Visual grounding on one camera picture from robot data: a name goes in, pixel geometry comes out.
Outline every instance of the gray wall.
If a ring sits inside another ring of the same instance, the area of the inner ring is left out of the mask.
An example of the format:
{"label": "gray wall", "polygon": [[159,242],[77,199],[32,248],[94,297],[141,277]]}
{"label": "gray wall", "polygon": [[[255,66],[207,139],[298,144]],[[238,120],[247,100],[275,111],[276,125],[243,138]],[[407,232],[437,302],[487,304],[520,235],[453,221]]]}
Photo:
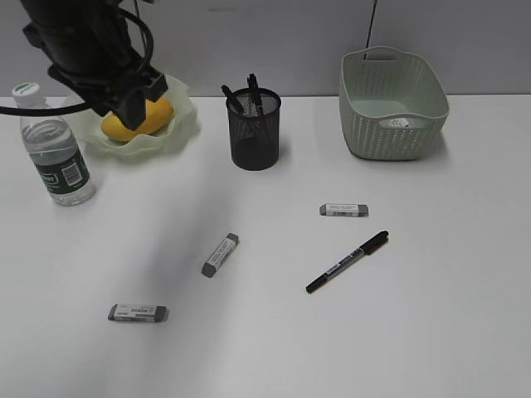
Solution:
{"label": "gray wall", "polygon": [[[0,95],[25,80],[40,82],[48,95],[65,94],[21,32],[28,18],[20,3],[4,3]],[[189,84],[193,95],[243,86],[251,72],[283,95],[336,95],[340,57],[364,47],[372,5],[161,0],[141,10],[155,36],[153,64]],[[531,93],[530,12],[524,0],[379,0],[373,44],[424,56],[451,94]],[[131,35],[138,42],[134,27]]]}

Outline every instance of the white plate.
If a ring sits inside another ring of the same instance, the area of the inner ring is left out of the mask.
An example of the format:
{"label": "white plate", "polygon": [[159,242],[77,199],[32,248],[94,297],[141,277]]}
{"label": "white plate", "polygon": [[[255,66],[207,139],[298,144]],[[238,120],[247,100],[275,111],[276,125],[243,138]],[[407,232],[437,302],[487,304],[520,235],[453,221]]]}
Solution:
{"label": "white plate", "polygon": [[[170,75],[166,75],[168,91],[164,94],[175,109],[172,120],[154,135],[140,134],[128,143],[119,143],[101,131],[101,118],[92,110],[65,116],[76,138],[90,145],[100,153],[132,157],[139,153],[174,152],[179,150],[189,138],[199,131],[197,108],[188,97],[188,87]],[[71,94],[63,106],[79,104],[80,98]]]}

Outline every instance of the gray eraser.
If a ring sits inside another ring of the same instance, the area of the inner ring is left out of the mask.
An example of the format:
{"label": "gray eraser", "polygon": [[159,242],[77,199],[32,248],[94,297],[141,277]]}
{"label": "gray eraser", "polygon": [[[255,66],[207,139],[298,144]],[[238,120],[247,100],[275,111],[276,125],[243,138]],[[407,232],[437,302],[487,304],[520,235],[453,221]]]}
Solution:
{"label": "gray eraser", "polygon": [[162,322],[168,309],[162,305],[115,304],[107,319],[119,322]]}
{"label": "gray eraser", "polygon": [[234,251],[238,243],[240,243],[238,235],[228,234],[202,267],[202,274],[208,278],[214,276],[214,274],[222,267],[228,256]]}
{"label": "gray eraser", "polygon": [[319,214],[328,217],[366,217],[368,216],[368,206],[348,203],[325,203],[319,208]]}

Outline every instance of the white bottle cap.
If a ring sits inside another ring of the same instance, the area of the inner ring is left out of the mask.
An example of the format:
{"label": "white bottle cap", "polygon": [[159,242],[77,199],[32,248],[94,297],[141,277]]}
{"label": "white bottle cap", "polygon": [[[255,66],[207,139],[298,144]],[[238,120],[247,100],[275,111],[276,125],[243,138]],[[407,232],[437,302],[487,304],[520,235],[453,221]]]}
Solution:
{"label": "white bottle cap", "polygon": [[46,98],[41,92],[41,86],[37,83],[22,83],[15,87],[11,94],[19,108],[46,102]]}

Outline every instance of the water bottle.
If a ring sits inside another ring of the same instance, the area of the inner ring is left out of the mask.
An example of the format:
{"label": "water bottle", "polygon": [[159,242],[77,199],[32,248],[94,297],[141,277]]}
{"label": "water bottle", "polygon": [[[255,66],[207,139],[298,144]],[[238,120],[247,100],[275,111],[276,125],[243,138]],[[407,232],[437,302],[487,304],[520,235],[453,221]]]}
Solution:
{"label": "water bottle", "polygon": [[[24,83],[12,91],[18,108],[48,109],[37,83]],[[21,117],[24,147],[30,155],[51,198],[62,206],[89,200],[95,186],[68,123],[59,116]]]}

